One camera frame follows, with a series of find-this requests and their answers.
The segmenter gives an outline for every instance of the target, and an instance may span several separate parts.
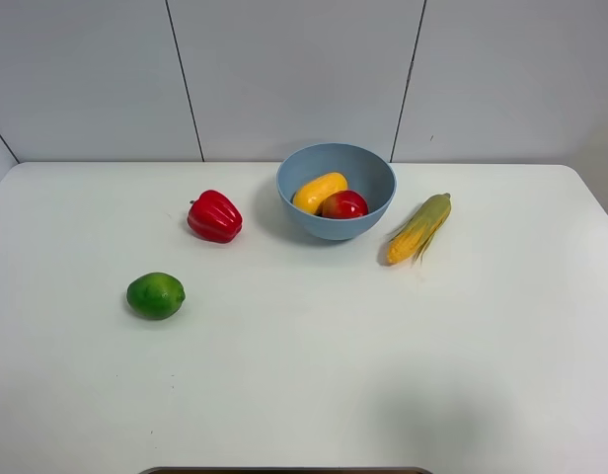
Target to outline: bowl rim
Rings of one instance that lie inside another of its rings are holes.
[[[308,148],[314,148],[316,146],[321,146],[321,145],[343,145],[343,146],[349,146],[349,147],[352,147],[352,148],[358,148],[359,150],[367,151],[368,153],[370,153],[371,155],[374,155],[379,160],[381,160],[383,163],[385,163],[387,165],[388,169],[390,170],[390,173],[392,173],[392,180],[394,181],[394,187],[392,188],[392,193],[390,194],[390,196],[388,197],[388,199],[380,207],[378,207],[376,210],[373,210],[372,212],[368,212],[367,214],[361,215],[359,217],[352,217],[350,219],[331,219],[329,217],[322,217],[321,215],[316,215],[316,214],[311,214],[309,212],[304,212],[302,209],[300,209],[299,207],[295,206],[295,204],[293,204],[293,202],[291,202],[291,199],[287,199],[286,198],[286,196],[282,192],[282,188],[280,187],[279,176],[280,176],[280,171],[282,170],[282,166],[284,166],[284,163],[286,163],[290,158],[292,158],[294,155],[296,155],[300,151],[304,151],[304,150],[306,150]],[[394,173],[394,169],[392,168],[392,166],[391,166],[391,164],[389,162],[385,161],[383,158],[381,158],[379,155],[377,155],[373,151],[368,150],[367,148],[363,148],[362,146],[353,145],[351,143],[341,143],[341,142],[334,142],[334,141],[315,143],[313,145],[304,146],[303,148],[300,148],[299,150],[294,151],[293,153],[291,153],[286,159],[284,159],[280,163],[280,166],[277,167],[277,173],[275,173],[275,187],[277,188],[277,192],[280,194],[280,196],[282,197],[282,199],[284,200],[284,202],[286,202],[290,207],[292,207],[293,209],[297,210],[298,212],[301,212],[304,215],[315,217],[315,218],[320,219],[320,220],[327,220],[329,222],[354,222],[354,221],[357,221],[357,220],[360,220],[360,219],[366,219],[369,216],[371,216],[372,214],[378,213],[379,211],[381,211],[382,209],[387,208],[390,205],[390,203],[392,202],[392,199],[394,198],[394,195],[396,194],[396,186],[397,186],[396,173]]]

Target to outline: corn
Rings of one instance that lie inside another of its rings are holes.
[[[409,257],[422,258],[435,231],[451,213],[451,195],[435,195],[427,199],[420,209],[392,239],[387,251],[387,261],[395,265]]]

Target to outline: corn husk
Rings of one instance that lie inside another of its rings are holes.
[[[410,257],[421,258],[429,248],[435,232],[451,213],[451,195],[435,195],[427,199],[390,242],[387,261],[398,264]]]

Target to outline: yellow corn kernels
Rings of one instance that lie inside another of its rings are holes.
[[[420,209],[392,239],[387,251],[390,265],[409,257],[422,257],[429,247],[435,231],[440,228],[451,212],[451,195],[435,195],[427,199]]]

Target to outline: lime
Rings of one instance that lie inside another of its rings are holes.
[[[126,301],[146,319],[166,319],[175,314],[186,299],[184,287],[174,276],[159,272],[146,274],[131,283]]]

